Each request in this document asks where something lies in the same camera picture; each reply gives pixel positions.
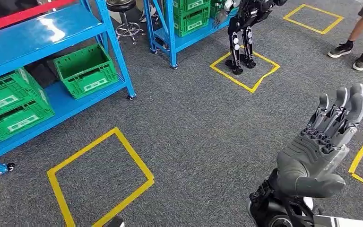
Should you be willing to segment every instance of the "floor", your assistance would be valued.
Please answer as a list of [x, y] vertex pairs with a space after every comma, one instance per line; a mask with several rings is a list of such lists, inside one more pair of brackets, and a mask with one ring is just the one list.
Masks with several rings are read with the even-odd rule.
[[[343, 16], [325, 35], [283, 19], [302, 3]], [[64, 225], [47, 171], [118, 127], [155, 177], [155, 183], [119, 215], [130, 226], [254, 226], [245, 200], [276, 166], [276, 154], [306, 124], [322, 92], [363, 83], [351, 69], [363, 52], [363, 35], [350, 55], [326, 53], [345, 42], [362, 3], [354, 0], [289, 0], [254, 27], [255, 51], [280, 65], [254, 93], [209, 66], [229, 49], [226, 30], [178, 54], [178, 70], [165, 54], [122, 39], [137, 93], [120, 91], [0, 158], [14, 162], [0, 175], [0, 225]], [[305, 9], [292, 17], [316, 29], [330, 15]], [[236, 78], [248, 87], [272, 66], [255, 58]], [[223, 69], [223, 62], [218, 64]], [[336, 170], [346, 181], [339, 195], [316, 200], [326, 214], [363, 220], [363, 183], [347, 171], [363, 145], [363, 121], [352, 150]], [[363, 158], [356, 173], [363, 178]], [[145, 181], [111, 136], [56, 173], [77, 225], [91, 225]]]

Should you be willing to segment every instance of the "green plastic crate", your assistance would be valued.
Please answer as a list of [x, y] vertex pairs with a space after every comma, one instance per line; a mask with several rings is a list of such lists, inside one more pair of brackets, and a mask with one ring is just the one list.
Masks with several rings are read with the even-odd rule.
[[41, 97], [43, 89], [24, 69], [0, 76], [0, 114]]
[[173, 0], [173, 14], [191, 14], [207, 4], [210, 0]]
[[174, 15], [174, 32], [183, 37], [207, 26], [209, 21], [209, 3], [191, 14]]
[[115, 66], [99, 44], [54, 60], [60, 80], [79, 99], [119, 81]]
[[24, 131], [54, 115], [53, 110], [36, 100], [0, 115], [0, 141]]

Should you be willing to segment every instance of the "shelf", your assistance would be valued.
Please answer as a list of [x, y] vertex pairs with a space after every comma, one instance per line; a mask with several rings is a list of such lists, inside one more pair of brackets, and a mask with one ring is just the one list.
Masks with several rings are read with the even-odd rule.
[[55, 115], [52, 118], [41, 122], [38, 125], [35, 125], [34, 127], [31, 127], [19, 134], [16, 134], [5, 141], [1, 141], [0, 156], [124, 87], [126, 87], [126, 82], [120, 78], [119, 82], [115, 84], [109, 85], [86, 97], [75, 100], [72, 98], [72, 96], [70, 96], [69, 92], [61, 82], [54, 83], [53, 85], [47, 87], [45, 91], [47, 92], [49, 101], [51, 102], [53, 110], [55, 111]]
[[0, 30], [0, 75], [106, 31], [105, 24], [74, 4]]
[[[219, 28], [212, 27], [214, 19], [210, 18], [207, 26], [202, 27], [195, 32], [192, 32], [183, 37], [178, 37], [177, 35], [175, 35], [174, 39], [175, 39], [175, 45], [176, 45], [176, 52], [180, 52], [184, 48], [189, 47], [190, 45], [198, 42], [199, 40], [207, 37], [208, 35], [211, 35], [212, 33], [216, 32], [217, 30], [224, 28], [226, 25], [229, 24], [230, 17], [231, 16], [229, 16], [229, 18], [225, 22], [223, 22], [219, 26]], [[154, 33], [156, 36], [158, 36], [160, 39], [162, 39], [164, 41], [167, 39], [166, 37], [168, 35], [166, 34], [164, 28], [160, 28], [160, 29], [154, 31]]]

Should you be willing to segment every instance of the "blue metal shelf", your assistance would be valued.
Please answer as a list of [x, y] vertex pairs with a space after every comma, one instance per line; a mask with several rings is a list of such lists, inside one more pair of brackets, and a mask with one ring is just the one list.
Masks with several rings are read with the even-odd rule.
[[[101, 20], [91, 13], [88, 0], [79, 1], [79, 4], [0, 30], [0, 75], [95, 36], [106, 51], [108, 44], [112, 45], [120, 81], [78, 100], [73, 99], [60, 82], [49, 86], [45, 90], [55, 115], [0, 142], [0, 156], [122, 88], [127, 89], [130, 97], [136, 96], [105, 0], [95, 0]], [[0, 163], [0, 173], [7, 171], [6, 165]]]
[[76, 100], [69, 94], [68, 90], [61, 82], [52, 84], [47, 87], [45, 91], [51, 102], [52, 108], [55, 111], [55, 115], [5, 141], [0, 141], [0, 156], [124, 87], [126, 87], [126, 83], [120, 79], [119, 82], [115, 84], [109, 85], [86, 97]]
[[80, 4], [0, 30], [0, 75], [106, 30]]
[[[183, 37], [175, 36], [174, 38], [174, 44], [176, 47], [176, 52], [180, 52], [181, 50], [189, 47], [190, 45], [200, 41], [201, 39], [207, 37], [208, 35], [213, 34], [214, 32], [218, 31], [219, 29], [224, 28], [226, 25], [229, 24], [229, 20], [226, 20], [224, 23], [222, 23], [218, 29], [215, 29], [212, 27], [212, 23], [214, 20], [212, 18], [209, 19], [209, 24], [193, 33], [190, 33]], [[166, 40], [167, 34], [164, 28], [160, 28], [156, 31], [154, 31], [155, 36], [162, 40]]]
[[[174, 21], [173, 17], [168, 17], [165, 19], [161, 7], [159, 6], [158, 0], [152, 0], [155, 5], [159, 19], [162, 23], [162, 28], [154, 31], [152, 18], [147, 17], [147, 30], [148, 30], [148, 38], [150, 40], [150, 49], [152, 52], [157, 52], [158, 49], [162, 50], [164, 53], [168, 54], [170, 57], [170, 65], [174, 68], [177, 67], [176, 54], [177, 52], [183, 50], [184, 48], [189, 47], [190, 45], [198, 42], [199, 40], [207, 37], [208, 35], [213, 34], [217, 30], [225, 27], [229, 24], [230, 17], [233, 17], [235, 14], [232, 13], [227, 18], [225, 22], [223, 22], [218, 28], [213, 28], [212, 24], [214, 20], [212, 18], [209, 19], [209, 23], [207, 26], [188, 34], [184, 37], [178, 37], [174, 34]], [[164, 4], [166, 4], [166, 15], [173, 15], [173, 0], [164, 0]], [[144, 10], [145, 15], [149, 15], [149, 0], [144, 0]], [[162, 45], [155, 41], [155, 38], [158, 37], [162, 39], [169, 46], [169, 50], [163, 48]]]

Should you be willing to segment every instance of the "gray robotic hand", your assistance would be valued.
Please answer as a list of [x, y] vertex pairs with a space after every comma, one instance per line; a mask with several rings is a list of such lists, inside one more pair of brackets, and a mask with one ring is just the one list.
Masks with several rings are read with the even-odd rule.
[[277, 155], [277, 184], [287, 195], [328, 198], [346, 184], [332, 172], [349, 152], [346, 144], [363, 118], [363, 85], [354, 84], [350, 94], [339, 88], [335, 104], [328, 106], [328, 95], [320, 96], [306, 128]]
[[215, 20], [212, 24], [213, 28], [218, 28], [223, 23], [229, 14], [224, 9], [220, 9], [215, 16]]

